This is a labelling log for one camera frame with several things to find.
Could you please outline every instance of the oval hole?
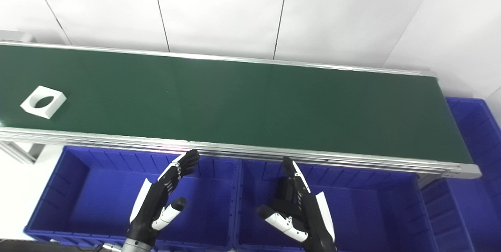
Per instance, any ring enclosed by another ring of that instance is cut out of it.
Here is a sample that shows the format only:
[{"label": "oval hole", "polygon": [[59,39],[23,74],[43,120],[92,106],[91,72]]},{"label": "oval hole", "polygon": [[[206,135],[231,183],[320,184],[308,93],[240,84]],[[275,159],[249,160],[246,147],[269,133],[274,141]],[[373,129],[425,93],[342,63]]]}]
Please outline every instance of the oval hole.
[{"label": "oval hole", "polygon": [[37,101],[36,104],[34,105],[35,108],[42,108],[50,104],[54,100],[53,96],[49,97],[44,97],[41,100]]}]

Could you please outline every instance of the robotic hand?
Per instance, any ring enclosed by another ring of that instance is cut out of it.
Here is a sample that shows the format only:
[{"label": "robotic hand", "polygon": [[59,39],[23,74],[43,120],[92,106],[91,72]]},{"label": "robotic hand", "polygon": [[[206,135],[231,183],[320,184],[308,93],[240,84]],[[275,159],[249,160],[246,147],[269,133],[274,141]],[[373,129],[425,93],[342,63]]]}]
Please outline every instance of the robotic hand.
[{"label": "robotic hand", "polygon": [[303,244],[306,252],[336,252],[334,228],[323,192],[313,195],[297,164],[282,161],[287,177],[279,180],[277,195],[258,215],[286,236]]},{"label": "robotic hand", "polygon": [[179,179],[195,171],[193,167],[198,164],[199,158],[197,150],[190,150],[174,159],[155,183],[144,180],[132,209],[127,239],[121,252],[150,252],[158,231],[184,209],[186,199],[183,197],[174,199],[168,205],[166,203]]}]

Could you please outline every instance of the white foam block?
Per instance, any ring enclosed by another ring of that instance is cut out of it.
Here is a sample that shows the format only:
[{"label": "white foam block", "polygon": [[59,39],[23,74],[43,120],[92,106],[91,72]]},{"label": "white foam block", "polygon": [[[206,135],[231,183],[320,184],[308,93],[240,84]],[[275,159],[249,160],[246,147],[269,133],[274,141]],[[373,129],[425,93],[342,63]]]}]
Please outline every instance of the white foam block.
[{"label": "white foam block", "polygon": [[[54,97],[54,99],[46,106],[36,108],[36,103],[45,97]],[[21,108],[27,113],[50,119],[65,100],[66,97],[62,92],[46,88],[45,86],[38,86],[30,96],[23,101]]]}]

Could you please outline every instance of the white wall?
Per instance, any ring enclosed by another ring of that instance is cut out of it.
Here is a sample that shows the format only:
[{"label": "white wall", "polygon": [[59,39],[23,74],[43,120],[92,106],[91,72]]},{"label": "white wall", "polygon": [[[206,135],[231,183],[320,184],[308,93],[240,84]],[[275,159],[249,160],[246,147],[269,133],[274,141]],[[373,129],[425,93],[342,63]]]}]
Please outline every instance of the white wall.
[{"label": "white wall", "polygon": [[39,42],[430,69],[446,95],[501,104],[500,0],[46,1],[0,0],[0,29]]}]

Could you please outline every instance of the blue plastic bin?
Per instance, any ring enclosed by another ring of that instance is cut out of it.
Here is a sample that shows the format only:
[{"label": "blue plastic bin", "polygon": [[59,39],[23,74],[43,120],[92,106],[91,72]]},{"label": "blue plastic bin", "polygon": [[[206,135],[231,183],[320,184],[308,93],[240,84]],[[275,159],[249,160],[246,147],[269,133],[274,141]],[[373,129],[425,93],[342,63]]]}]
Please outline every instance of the blue plastic bin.
[{"label": "blue plastic bin", "polygon": [[[129,216],[145,178],[157,179],[177,155],[65,147],[25,233],[66,245],[122,245]],[[200,158],[195,173],[181,179],[169,200],[188,202],[158,236],[170,251],[228,251],[241,161]]]},{"label": "blue plastic bin", "polygon": [[[238,197],[238,252],[302,250],[256,215],[283,176],[278,162],[245,160]],[[300,165],[312,193],[324,191],[336,246],[345,252],[435,252],[426,207],[414,174]]]},{"label": "blue plastic bin", "polygon": [[482,177],[440,179],[423,189],[441,252],[501,251],[501,131],[485,101],[447,102]]}]

